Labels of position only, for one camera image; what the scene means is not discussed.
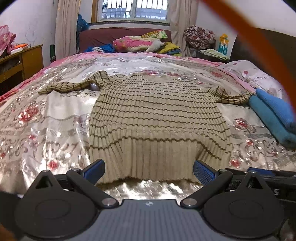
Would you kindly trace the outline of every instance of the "wooden desk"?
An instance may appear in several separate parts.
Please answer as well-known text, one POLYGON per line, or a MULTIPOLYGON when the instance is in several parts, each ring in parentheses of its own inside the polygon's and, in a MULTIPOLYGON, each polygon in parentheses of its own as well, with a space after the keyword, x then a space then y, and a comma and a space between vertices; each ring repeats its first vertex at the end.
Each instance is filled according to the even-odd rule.
POLYGON ((44 67, 42 46, 27 48, 0 59, 0 95, 32 77, 44 67))

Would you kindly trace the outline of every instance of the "blue towel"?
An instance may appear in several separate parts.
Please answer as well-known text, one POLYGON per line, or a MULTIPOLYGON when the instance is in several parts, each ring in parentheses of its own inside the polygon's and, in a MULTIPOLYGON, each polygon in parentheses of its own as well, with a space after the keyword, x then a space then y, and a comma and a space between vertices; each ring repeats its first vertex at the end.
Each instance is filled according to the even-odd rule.
POLYGON ((284 100, 274 97, 259 88, 256 89, 256 94, 274 111, 286 129, 296 134, 296 121, 292 106, 284 100))
POLYGON ((104 51, 104 53, 114 53, 115 48, 112 46, 112 44, 105 44, 100 46, 100 48, 104 51))
POLYGON ((296 135, 288 131, 276 114, 258 96, 251 96, 250 107, 260 117, 273 136, 287 149, 296 148, 296 135))

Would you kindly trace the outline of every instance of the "blue gripper pad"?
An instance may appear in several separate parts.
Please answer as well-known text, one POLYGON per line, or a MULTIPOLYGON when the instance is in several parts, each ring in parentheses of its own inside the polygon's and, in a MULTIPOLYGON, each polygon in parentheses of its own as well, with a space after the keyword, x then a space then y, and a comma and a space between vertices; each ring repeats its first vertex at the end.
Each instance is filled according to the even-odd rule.
POLYGON ((193 173, 201 184, 206 185, 213 181, 219 173, 202 161, 195 161, 193 164, 193 173))
POLYGON ((97 160, 81 170, 81 175, 83 178, 91 182, 92 184, 96 184, 98 180, 105 173, 105 162, 103 160, 97 160))

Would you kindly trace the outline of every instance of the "sweater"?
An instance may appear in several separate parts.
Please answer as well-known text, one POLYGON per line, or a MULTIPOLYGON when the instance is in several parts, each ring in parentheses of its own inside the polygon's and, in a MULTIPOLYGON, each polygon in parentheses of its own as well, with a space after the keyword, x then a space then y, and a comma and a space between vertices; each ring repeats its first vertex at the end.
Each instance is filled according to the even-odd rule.
POLYGON ((100 183, 141 180, 196 181, 195 160, 228 167, 231 133, 216 102, 245 103, 253 93, 228 96, 221 87, 201 89, 190 80, 167 76, 108 76, 81 83, 57 83, 39 91, 76 91, 95 83, 101 89, 90 121, 90 159, 106 163, 100 183))

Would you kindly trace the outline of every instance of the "orange cable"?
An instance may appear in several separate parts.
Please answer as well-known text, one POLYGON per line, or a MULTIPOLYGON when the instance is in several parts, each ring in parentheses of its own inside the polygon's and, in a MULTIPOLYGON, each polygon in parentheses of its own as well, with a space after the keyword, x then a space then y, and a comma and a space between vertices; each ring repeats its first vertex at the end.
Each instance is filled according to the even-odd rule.
POLYGON ((223 1, 203 1, 220 17, 225 19, 237 31, 238 35, 249 44, 251 50, 254 51, 266 68, 284 86, 291 104, 296 110, 296 80, 270 42, 258 29, 252 27, 246 19, 223 1))

